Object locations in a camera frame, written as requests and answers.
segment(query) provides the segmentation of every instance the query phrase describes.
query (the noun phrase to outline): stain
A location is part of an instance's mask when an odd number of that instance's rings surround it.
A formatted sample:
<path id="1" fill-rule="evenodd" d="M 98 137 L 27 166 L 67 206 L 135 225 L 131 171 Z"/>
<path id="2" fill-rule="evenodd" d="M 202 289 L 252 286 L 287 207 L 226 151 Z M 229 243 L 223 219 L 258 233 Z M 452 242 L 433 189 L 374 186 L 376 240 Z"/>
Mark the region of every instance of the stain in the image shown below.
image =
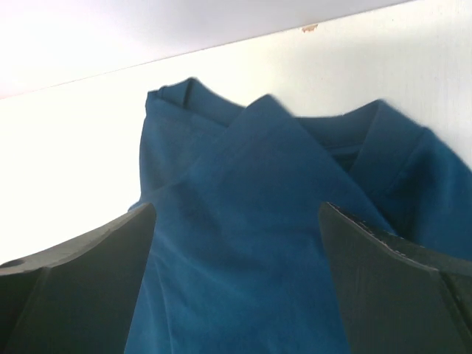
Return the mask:
<path id="1" fill-rule="evenodd" d="M 303 33 L 312 32 L 312 31 L 316 30 L 317 28 L 318 28 L 318 24 L 311 24 L 310 26 L 303 27 L 302 32 Z"/>

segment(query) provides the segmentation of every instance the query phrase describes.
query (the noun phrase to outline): hole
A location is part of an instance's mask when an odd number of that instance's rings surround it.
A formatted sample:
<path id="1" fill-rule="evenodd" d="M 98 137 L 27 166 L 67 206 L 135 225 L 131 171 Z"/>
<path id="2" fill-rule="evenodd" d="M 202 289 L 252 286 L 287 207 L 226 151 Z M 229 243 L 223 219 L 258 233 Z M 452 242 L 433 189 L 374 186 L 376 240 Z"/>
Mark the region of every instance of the hole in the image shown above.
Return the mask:
<path id="1" fill-rule="evenodd" d="M 23 264 L 23 263 L 24 263 L 24 260 L 22 260 L 21 258 L 18 258 L 17 260 L 11 260 L 10 262 L 3 263 L 2 265 L 0 265 L 0 269 L 19 266 L 20 264 Z"/>

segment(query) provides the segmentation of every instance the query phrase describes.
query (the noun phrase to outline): white shelf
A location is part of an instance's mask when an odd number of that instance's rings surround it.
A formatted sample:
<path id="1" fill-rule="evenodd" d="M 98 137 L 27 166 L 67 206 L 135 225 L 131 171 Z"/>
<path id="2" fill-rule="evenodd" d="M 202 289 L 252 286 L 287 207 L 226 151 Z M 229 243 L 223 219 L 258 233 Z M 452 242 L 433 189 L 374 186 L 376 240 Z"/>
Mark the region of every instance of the white shelf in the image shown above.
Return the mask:
<path id="1" fill-rule="evenodd" d="M 0 100 L 0 263 L 125 212 L 146 92 L 189 76 L 300 115 L 382 97 L 472 166 L 472 2 L 413 1 Z"/>

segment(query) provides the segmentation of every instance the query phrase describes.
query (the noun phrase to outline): folded shirt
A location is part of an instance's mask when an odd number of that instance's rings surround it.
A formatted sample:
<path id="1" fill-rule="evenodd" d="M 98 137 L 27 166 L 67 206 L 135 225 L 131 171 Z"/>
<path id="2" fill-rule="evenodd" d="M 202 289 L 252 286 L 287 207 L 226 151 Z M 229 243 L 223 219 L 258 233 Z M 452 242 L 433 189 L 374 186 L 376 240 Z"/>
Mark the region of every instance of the folded shirt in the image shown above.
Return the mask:
<path id="1" fill-rule="evenodd" d="M 146 112 L 136 205 L 157 223 L 127 353 L 349 353 L 323 201 L 472 260 L 472 173 L 383 101 L 296 118 L 189 79 L 150 92 Z"/>

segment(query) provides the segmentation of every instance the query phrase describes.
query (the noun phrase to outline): cloth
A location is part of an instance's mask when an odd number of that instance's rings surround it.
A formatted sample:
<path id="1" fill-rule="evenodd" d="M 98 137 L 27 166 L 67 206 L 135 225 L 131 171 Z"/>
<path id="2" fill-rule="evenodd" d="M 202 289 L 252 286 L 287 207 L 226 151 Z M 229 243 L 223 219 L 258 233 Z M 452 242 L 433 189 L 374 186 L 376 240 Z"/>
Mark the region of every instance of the cloth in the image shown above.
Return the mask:
<path id="1" fill-rule="evenodd" d="M 472 259 L 472 173 L 379 100 L 295 118 L 195 79 L 150 92 L 142 195 L 157 211 L 127 353 L 348 353 L 317 212 Z"/>

